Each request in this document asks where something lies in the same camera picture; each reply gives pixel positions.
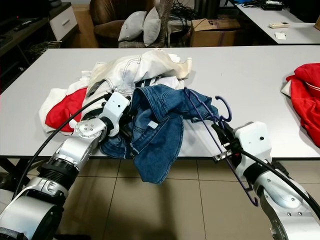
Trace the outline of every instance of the purple clothes hanger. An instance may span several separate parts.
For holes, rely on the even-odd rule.
[[[215,137],[213,136],[213,134],[212,134],[211,131],[209,130],[208,126],[207,126],[206,123],[205,123],[205,120],[204,120],[203,117],[201,116],[199,110],[196,108],[196,105],[195,105],[194,102],[191,100],[191,95],[193,95],[193,96],[197,99],[197,101],[198,101],[201,105],[203,105],[203,107],[208,111],[209,115],[212,117],[213,122],[214,122],[215,124],[217,123],[223,130],[225,129],[225,126],[224,126],[224,124],[223,124],[223,121],[225,121],[225,122],[230,122],[231,119],[232,119],[232,112],[231,112],[231,109],[230,109],[228,103],[227,103],[221,96],[216,96],[216,97],[215,97],[215,99],[221,100],[221,101],[224,103],[224,105],[226,106],[226,109],[227,109],[227,111],[228,111],[228,115],[229,115],[229,116],[228,116],[228,118],[225,118],[225,117],[222,116],[222,115],[221,115],[221,116],[214,115],[214,114],[210,111],[210,109],[206,106],[206,104],[205,104],[203,101],[200,100],[200,98],[198,97],[198,95],[195,94],[195,92],[194,92],[193,90],[188,89],[187,87],[185,87],[185,88],[184,88],[184,93],[186,94],[186,96],[188,97],[189,101],[191,102],[193,108],[195,109],[196,113],[198,114],[199,118],[201,119],[201,121],[202,121],[203,125],[205,126],[206,130],[209,132],[209,134],[210,134],[211,138],[213,139],[215,145],[218,147],[219,151],[222,153],[223,151],[222,151],[221,147],[219,146],[217,140],[215,139]],[[247,181],[248,187],[246,187],[246,186],[244,185],[244,183],[241,181],[241,179],[239,178],[239,176],[236,174],[236,171],[235,171],[234,167],[232,166],[232,164],[231,164],[231,162],[230,162],[230,160],[229,160],[228,158],[226,158],[226,162],[227,162],[229,168],[232,170],[233,174],[235,175],[236,179],[237,179],[238,182],[240,183],[241,187],[243,188],[245,194],[246,194],[246,195],[248,196],[248,198],[250,199],[251,203],[252,203],[254,206],[258,207],[258,206],[259,206],[258,199],[257,199],[256,197],[252,198],[252,196],[249,194],[249,192],[253,190],[252,185]]]

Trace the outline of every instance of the white table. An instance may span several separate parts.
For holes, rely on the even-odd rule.
[[[305,23],[287,9],[270,11],[259,7],[243,7],[241,4],[237,8],[277,44],[320,44],[320,30],[314,27],[315,23]],[[274,29],[268,27],[269,23],[289,23],[290,27]],[[286,40],[276,39],[275,33],[281,32],[285,33]]]
[[[148,49],[50,49],[1,95],[0,157],[32,156],[48,137],[38,110],[50,89],[67,88],[96,62],[140,54]],[[300,118],[280,89],[285,77],[305,63],[320,62],[320,46],[241,46],[170,48],[182,59],[193,58],[186,85],[204,95],[223,96],[237,128],[250,121],[265,122],[274,158],[319,158],[316,147],[300,127]],[[221,114],[226,109],[213,100]],[[185,122],[180,157],[211,157],[217,147],[201,123]],[[40,156],[51,156],[67,137],[57,136]],[[94,157],[104,155],[96,151]]]

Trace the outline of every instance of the chair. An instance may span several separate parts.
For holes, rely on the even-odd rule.
[[[155,0],[91,0],[90,15],[94,35],[102,48],[118,48],[120,30],[134,12],[149,12]]]
[[[159,35],[154,43],[150,44],[148,48],[162,48],[165,46],[165,39],[167,34],[167,24],[169,20],[169,14],[172,8],[174,0],[159,0],[159,4],[156,4],[155,8],[159,14],[161,21],[161,28]],[[145,43],[142,37],[139,37],[133,41],[119,42],[119,48],[145,48]]]

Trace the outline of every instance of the drawer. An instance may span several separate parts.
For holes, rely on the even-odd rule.
[[[50,26],[57,41],[60,41],[76,25],[77,20],[71,6],[50,20]]]

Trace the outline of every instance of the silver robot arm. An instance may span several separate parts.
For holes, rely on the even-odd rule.
[[[115,92],[98,118],[75,126],[72,135],[41,166],[39,175],[1,213],[0,240],[53,239],[70,187],[98,143],[119,132],[119,120],[129,105],[128,99]]]
[[[238,128],[234,136],[239,139],[243,150],[271,163],[271,143],[264,123],[253,122]],[[300,184],[276,170],[309,197]],[[260,205],[271,222],[271,234],[275,240],[320,240],[320,225],[310,206],[287,183],[243,154],[235,172],[242,180],[247,179],[253,184]]]

